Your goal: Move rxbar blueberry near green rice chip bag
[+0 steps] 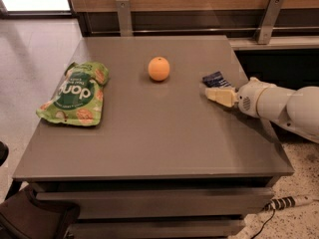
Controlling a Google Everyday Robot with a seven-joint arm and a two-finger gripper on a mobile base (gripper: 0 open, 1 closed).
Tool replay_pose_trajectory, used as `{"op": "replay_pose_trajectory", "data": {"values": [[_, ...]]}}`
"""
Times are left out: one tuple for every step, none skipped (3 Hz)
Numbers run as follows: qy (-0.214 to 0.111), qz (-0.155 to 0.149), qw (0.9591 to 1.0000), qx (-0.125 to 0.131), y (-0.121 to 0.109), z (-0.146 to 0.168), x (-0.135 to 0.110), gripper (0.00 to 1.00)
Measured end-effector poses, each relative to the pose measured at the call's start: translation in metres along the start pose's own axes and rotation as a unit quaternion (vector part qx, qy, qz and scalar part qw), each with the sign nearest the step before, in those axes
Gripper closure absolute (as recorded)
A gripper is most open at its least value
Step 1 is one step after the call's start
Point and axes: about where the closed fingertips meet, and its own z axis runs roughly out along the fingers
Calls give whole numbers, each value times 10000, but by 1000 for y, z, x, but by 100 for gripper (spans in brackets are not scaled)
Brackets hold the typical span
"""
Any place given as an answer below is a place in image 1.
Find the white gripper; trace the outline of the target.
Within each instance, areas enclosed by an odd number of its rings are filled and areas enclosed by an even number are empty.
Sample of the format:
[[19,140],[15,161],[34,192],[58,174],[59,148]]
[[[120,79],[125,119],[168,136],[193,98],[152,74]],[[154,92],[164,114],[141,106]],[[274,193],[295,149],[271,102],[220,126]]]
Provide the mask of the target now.
[[232,108],[238,102],[238,108],[242,113],[258,118],[257,104],[260,96],[266,89],[274,87],[274,84],[261,82],[251,77],[237,93],[235,88],[206,88],[205,95],[209,100],[228,108]]

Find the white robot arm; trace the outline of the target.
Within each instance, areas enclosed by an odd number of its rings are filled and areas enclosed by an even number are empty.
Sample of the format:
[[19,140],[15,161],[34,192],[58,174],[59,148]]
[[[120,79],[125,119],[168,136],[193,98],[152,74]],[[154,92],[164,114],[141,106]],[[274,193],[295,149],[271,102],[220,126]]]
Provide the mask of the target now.
[[251,117],[270,120],[281,128],[319,143],[319,88],[297,91],[278,87],[251,77],[239,88],[212,87],[206,97],[228,108],[237,106]]

